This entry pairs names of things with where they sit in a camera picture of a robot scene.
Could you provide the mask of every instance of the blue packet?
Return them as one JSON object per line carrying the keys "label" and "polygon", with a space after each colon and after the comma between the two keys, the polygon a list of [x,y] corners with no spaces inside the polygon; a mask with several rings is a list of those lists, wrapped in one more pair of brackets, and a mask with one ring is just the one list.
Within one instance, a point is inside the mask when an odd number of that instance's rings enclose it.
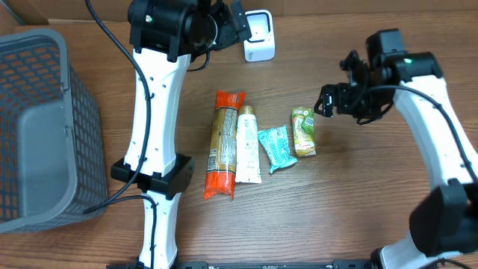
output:
{"label": "blue packet", "polygon": [[287,136],[287,128],[282,127],[271,128],[269,130],[259,131],[259,142],[264,147],[270,160],[269,173],[273,173],[278,168],[289,167],[297,163],[297,159],[291,156],[289,149],[289,137]]}

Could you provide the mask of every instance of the wooden table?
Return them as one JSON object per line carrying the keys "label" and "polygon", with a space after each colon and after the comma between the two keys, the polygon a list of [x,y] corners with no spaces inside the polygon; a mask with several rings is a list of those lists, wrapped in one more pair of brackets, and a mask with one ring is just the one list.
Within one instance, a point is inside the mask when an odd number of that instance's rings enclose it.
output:
{"label": "wooden table", "polygon": [[[277,50],[272,61],[246,64],[238,45],[214,52],[206,70],[186,76],[176,148],[196,158],[196,171],[179,206],[176,238],[182,261],[366,259],[375,248],[405,236],[410,212],[429,193],[415,140],[392,109],[368,126],[357,126],[348,116],[316,116],[317,156],[270,175],[261,149],[262,184],[238,185],[234,201],[227,196],[204,201],[217,90],[246,91],[246,104],[256,107],[259,128],[287,124],[291,136],[293,107],[311,107],[324,84],[347,81],[339,60],[351,49],[366,58],[368,36],[400,28],[411,52],[431,51],[438,58],[458,118],[478,146],[478,11],[288,16],[276,17],[274,23]],[[128,23],[108,26],[128,43]],[[131,135],[134,70],[96,25],[51,28],[66,38],[72,66],[98,101],[110,167],[124,156]],[[109,179],[110,193],[122,184]],[[131,188],[126,194],[138,193]],[[84,223],[37,234],[0,235],[0,266],[104,268],[133,261],[142,245],[142,202],[122,202]],[[478,266],[478,255],[459,260]]]}

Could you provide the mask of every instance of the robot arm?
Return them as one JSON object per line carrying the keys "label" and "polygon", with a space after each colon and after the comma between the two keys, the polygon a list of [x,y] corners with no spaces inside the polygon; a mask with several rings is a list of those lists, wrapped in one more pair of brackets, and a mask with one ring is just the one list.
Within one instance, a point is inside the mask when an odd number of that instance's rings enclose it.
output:
{"label": "robot arm", "polygon": [[[425,75],[414,77],[410,82],[402,81],[400,84],[419,90],[442,104],[444,110],[453,121],[453,125],[459,134],[466,155],[469,157],[475,173],[477,173],[477,153],[471,146],[462,125],[453,111],[450,100],[448,99],[447,84],[444,78],[436,78],[434,75]],[[394,104],[406,119],[417,141],[429,174],[431,190],[433,191],[440,186],[448,186],[451,179],[456,179],[456,182],[459,182],[460,185],[472,184],[473,180],[463,166],[463,160],[456,148],[450,128],[438,110],[433,108],[433,105],[426,100],[403,90],[395,90]],[[456,217],[458,220],[466,221],[466,219],[463,218],[463,210],[467,208],[467,199],[465,198],[466,194],[462,193],[461,197],[457,197],[454,201],[461,204],[460,206],[454,206],[454,208],[461,208],[461,214],[458,213],[456,216],[448,217]],[[456,242],[456,245],[451,242],[448,247],[446,245],[438,247],[432,243],[433,240],[431,238],[435,239],[433,234],[438,233],[436,231],[426,232],[424,229],[435,230],[442,223],[447,223],[444,219],[425,220],[428,216],[425,210],[433,210],[434,208],[438,208],[438,206],[423,208],[424,211],[419,210],[412,214],[413,217],[411,217],[410,225],[411,229],[414,229],[414,236],[408,232],[405,239],[396,244],[384,247],[380,251],[380,263],[384,269],[421,268],[438,258],[448,259],[459,256],[461,255],[460,251],[466,251],[469,247],[471,247],[470,251],[475,251],[476,246],[473,246],[473,242],[466,243],[459,240]],[[456,234],[465,236],[470,232],[469,229],[461,229],[461,231],[459,231],[459,226],[456,227],[455,230]]]}
{"label": "robot arm", "polygon": [[[350,114],[362,125],[380,119],[395,104],[417,141],[432,190],[412,212],[406,239],[372,253],[372,263],[387,269],[421,268],[439,258],[477,250],[478,155],[453,111],[438,62],[428,52],[409,54],[396,29],[369,37],[367,52],[370,67],[355,51],[341,61],[350,83],[325,85],[314,111],[332,117],[332,109],[337,107],[338,114]],[[399,86],[380,89],[383,85]],[[408,89],[441,105],[466,158],[441,112]]]}
{"label": "robot arm", "polygon": [[[146,155],[135,183],[155,201],[157,211],[155,216],[150,201],[144,201],[144,245],[136,266],[169,269],[176,262],[179,198],[194,170],[193,158],[176,153],[174,143],[181,86],[198,56],[251,37],[240,2],[231,7],[232,14],[222,1],[211,6],[211,0],[134,0],[128,9],[130,42],[148,83],[152,115]],[[146,100],[138,74],[136,80],[131,142],[126,156],[111,168],[111,177],[124,182],[138,168],[146,130]]]}

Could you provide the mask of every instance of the orange snack package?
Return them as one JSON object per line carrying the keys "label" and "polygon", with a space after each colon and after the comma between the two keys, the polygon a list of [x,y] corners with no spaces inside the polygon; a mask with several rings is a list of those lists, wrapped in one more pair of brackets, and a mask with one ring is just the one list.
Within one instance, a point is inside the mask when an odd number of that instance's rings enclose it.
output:
{"label": "orange snack package", "polygon": [[236,125],[239,108],[246,93],[217,92],[216,111],[212,123],[211,146],[204,199],[215,194],[231,194],[234,199],[236,177]]}

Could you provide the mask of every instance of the snack package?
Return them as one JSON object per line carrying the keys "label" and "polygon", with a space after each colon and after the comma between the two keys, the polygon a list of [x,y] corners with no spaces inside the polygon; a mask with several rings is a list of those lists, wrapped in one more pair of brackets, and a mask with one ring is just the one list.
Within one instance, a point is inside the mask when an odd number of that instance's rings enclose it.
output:
{"label": "snack package", "polygon": [[287,128],[285,125],[259,131],[258,136],[267,156],[269,156],[269,173],[272,174],[278,168],[285,168],[297,163],[297,159],[291,156],[289,137],[287,136]]}
{"label": "snack package", "polygon": [[234,199],[236,122],[238,121],[238,110],[244,103],[245,97],[246,93],[217,92],[204,189],[205,200],[218,193],[230,194]]}
{"label": "snack package", "polygon": [[298,157],[315,155],[314,113],[310,108],[292,108],[294,149]]}

